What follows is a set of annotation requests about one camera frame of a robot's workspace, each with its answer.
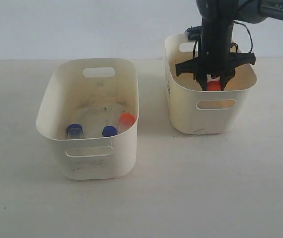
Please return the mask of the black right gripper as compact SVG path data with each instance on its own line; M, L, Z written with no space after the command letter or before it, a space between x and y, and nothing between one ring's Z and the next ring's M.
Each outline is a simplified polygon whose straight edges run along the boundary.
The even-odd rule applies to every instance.
M235 20L230 18L216 19L208 22L202 19L201 36L193 41L198 47L197 56L175 65L176 75L192 73L202 91L207 91L207 75L220 77L221 91L233 79L237 67L245 64L254 65L256 56L249 50L242 53L238 44L232 42Z

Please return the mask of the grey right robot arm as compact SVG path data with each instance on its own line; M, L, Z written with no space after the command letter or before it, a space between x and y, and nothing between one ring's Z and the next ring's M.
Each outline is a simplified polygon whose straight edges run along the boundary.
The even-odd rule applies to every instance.
M208 90L208 76L218 78L224 90L235 77L236 68L256 63L252 50L231 52L235 24L258 24L267 18L283 21L283 0L198 0L201 25L190 27L185 34L194 41L193 57L175 66L176 75L193 74L203 91Z

